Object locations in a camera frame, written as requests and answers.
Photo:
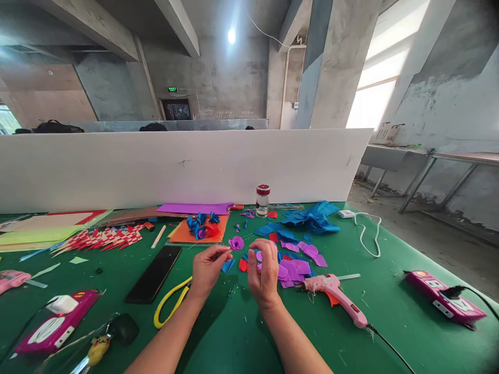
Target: wooden stick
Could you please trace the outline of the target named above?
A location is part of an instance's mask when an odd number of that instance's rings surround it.
[[[166,225],[163,225],[163,227],[161,228],[160,233],[157,235],[156,240],[154,241],[151,249],[156,248],[156,244],[160,241],[161,235],[163,235],[163,233],[165,232],[165,229],[166,229]]]

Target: red lid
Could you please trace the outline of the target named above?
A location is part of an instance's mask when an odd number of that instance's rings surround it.
[[[269,195],[270,194],[270,187],[267,184],[261,184],[257,187],[256,193],[258,195]]]

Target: small bottle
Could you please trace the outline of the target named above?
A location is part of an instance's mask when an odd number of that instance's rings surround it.
[[[269,214],[270,187],[261,184],[256,189],[256,216],[265,218]]]

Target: smartphone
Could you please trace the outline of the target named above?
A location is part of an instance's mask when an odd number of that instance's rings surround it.
[[[180,246],[161,248],[128,293],[125,302],[128,304],[152,303],[181,251],[182,247]]]

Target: white partition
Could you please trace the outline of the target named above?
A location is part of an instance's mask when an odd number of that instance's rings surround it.
[[[0,136],[0,213],[344,201],[372,129]]]

